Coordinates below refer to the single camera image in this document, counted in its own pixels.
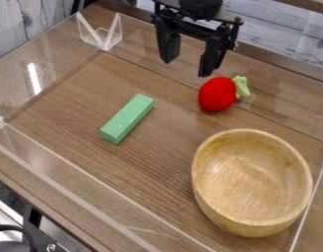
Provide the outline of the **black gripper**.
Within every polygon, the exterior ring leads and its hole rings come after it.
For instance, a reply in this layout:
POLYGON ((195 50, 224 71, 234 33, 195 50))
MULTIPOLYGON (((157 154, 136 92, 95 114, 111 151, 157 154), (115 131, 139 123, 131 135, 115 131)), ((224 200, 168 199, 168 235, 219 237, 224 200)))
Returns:
POLYGON ((226 51, 235 48, 243 19, 226 11, 223 0, 152 0, 160 58, 171 63, 180 55, 181 35, 206 41, 199 76, 219 68, 226 51))

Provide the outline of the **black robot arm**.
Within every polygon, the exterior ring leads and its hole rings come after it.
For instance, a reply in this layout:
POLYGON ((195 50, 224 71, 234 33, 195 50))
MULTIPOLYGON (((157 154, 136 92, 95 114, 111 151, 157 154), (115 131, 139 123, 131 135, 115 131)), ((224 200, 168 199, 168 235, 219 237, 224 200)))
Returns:
POLYGON ((179 57, 184 34, 204 42, 199 76, 210 76, 220 67, 226 52, 236 47, 242 18, 223 10, 223 0, 152 1, 151 18, 163 62, 171 63, 179 57))

